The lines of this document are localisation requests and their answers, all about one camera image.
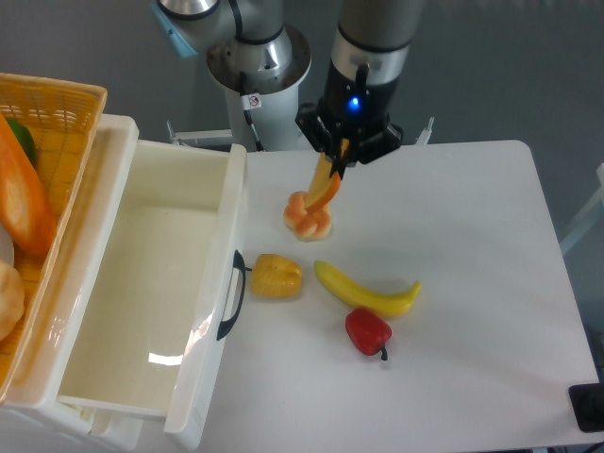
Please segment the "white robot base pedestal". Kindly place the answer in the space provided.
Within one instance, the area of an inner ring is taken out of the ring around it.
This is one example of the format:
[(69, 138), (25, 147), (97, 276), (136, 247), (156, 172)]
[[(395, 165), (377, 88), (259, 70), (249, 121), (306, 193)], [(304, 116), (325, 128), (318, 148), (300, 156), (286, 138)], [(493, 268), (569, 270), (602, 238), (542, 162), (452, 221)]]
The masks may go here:
[(207, 52), (210, 74), (223, 89), (233, 141), (249, 151), (294, 150), (301, 133), (294, 118), (299, 86), (311, 55), (304, 35), (292, 25), (272, 40), (232, 39)]

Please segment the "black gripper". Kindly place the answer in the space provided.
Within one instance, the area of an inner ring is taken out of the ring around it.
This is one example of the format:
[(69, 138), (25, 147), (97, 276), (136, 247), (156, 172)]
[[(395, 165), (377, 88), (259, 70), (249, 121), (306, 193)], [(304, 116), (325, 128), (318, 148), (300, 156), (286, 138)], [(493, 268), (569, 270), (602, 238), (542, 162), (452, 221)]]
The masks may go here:
[(373, 74), (366, 63), (352, 76), (330, 65), (322, 97), (297, 111), (295, 122), (312, 148), (331, 159), (330, 178), (343, 179), (350, 164), (368, 164), (402, 144), (403, 129), (389, 115), (397, 81), (371, 84)]

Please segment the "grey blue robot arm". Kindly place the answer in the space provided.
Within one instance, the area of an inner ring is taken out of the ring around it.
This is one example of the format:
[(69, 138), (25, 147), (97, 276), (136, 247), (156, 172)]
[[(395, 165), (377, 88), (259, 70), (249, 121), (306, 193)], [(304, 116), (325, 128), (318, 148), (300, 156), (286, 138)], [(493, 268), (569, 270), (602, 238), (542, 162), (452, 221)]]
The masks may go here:
[(389, 107), (423, 9), (420, 1), (345, 1), (325, 88), (300, 103), (311, 63), (305, 36), (280, 1), (156, 1), (152, 10), (183, 57), (201, 56), (225, 93), (233, 142), (248, 150), (301, 146), (335, 173), (395, 151)]

